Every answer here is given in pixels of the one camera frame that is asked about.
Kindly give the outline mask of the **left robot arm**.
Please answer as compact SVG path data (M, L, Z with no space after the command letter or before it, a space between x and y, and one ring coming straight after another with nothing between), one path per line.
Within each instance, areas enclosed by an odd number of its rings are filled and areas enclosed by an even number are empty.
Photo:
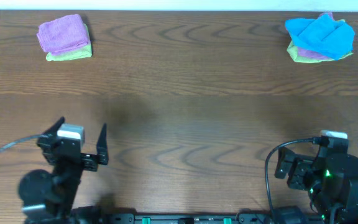
M73 204L84 171L96 172L109 162L107 124L96 143L96 154L82 153L85 129L67 124L61 117L37 138L37 146L52 172L37 169L27 173L18 186L26 223L82 223Z

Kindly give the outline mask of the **purple microfiber cloth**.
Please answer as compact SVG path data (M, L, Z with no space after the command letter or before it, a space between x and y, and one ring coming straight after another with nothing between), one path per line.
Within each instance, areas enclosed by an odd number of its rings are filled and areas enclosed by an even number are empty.
M37 38L45 53L59 55L90 44L86 25L79 14L71 14L39 25Z

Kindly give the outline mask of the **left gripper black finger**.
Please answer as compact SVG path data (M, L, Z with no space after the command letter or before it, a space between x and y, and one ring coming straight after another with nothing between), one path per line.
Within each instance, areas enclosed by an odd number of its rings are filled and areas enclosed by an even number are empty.
M57 131L60 129L62 124L65 123L65 117L60 117L50 128L48 128L46 131L44 131L44 135L46 136L56 136Z
M98 155L106 155L108 151L107 147L107 124L104 123L101 132L99 134L98 142L96 144L96 150Z

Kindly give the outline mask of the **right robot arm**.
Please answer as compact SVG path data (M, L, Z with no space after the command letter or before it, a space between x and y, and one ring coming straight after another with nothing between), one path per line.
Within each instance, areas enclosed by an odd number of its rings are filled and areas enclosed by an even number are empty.
M275 177L291 189L307 191L325 223L358 223L358 157L347 147L321 146L316 157L281 147Z

